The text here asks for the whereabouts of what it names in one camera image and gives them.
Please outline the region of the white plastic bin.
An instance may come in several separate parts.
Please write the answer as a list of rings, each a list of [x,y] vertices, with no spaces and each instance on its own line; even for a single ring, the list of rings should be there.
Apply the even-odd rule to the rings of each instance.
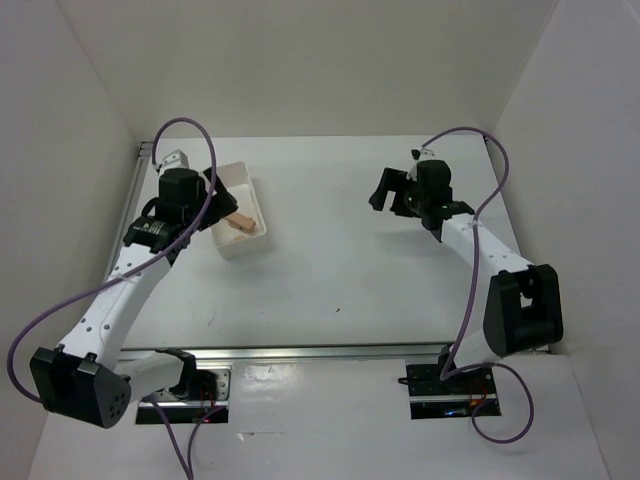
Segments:
[[[268,245],[267,226],[258,197],[244,162],[221,165],[217,168],[224,186],[237,201],[237,211],[253,218],[258,225],[254,234],[245,234],[221,220],[211,228],[214,245],[225,260],[265,250]]]

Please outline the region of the long light wood block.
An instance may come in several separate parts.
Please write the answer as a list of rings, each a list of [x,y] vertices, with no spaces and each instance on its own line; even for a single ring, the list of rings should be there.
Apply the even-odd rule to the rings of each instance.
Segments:
[[[253,218],[238,212],[226,216],[224,220],[231,228],[245,234],[254,234],[258,228],[257,222]]]

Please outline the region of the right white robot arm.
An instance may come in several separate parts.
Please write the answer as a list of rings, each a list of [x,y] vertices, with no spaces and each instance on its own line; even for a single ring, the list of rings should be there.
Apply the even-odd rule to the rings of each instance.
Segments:
[[[499,240],[471,206],[454,200],[451,177],[442,160],[419,161],[409,172],[386,168],[369,199],[376,211],[389,203],[394,215],[419,219],[472,269],[461,330],[441,354],[445,377],[555,344],[564,335],[556,270]]]

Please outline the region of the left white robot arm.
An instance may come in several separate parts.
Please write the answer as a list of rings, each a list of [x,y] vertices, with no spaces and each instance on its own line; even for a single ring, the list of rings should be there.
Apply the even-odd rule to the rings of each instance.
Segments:
[[[107,286],[53,348],[40,347],[30,371],[45,410],[101,428],[113,427],[128,405],[157,391],[188,396],[199,375],[194,355],[161,348],[119,365],[124,340],[151,293],[197,231],[237,209],[213,169],[169,168],[158,194],[128,227]]]

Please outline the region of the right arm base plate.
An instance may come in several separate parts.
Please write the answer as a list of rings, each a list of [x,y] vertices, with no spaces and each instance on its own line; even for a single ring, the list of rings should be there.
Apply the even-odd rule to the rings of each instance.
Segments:
[[[407,389],[412,420],[467,418],[480,406],[478,416],[500,416],[493,373],[473,370],[449,380],[440,380],[436,364],[408,364],[397,383]]]

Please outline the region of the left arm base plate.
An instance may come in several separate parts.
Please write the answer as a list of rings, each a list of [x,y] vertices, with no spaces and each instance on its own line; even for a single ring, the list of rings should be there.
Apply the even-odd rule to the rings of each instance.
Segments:
[[[198,367],[189,391],[176,396],[169,390],[158,390],[151,398],[163,410],[172,425],[226,424],[229,419],[232,369],[229,365]]]

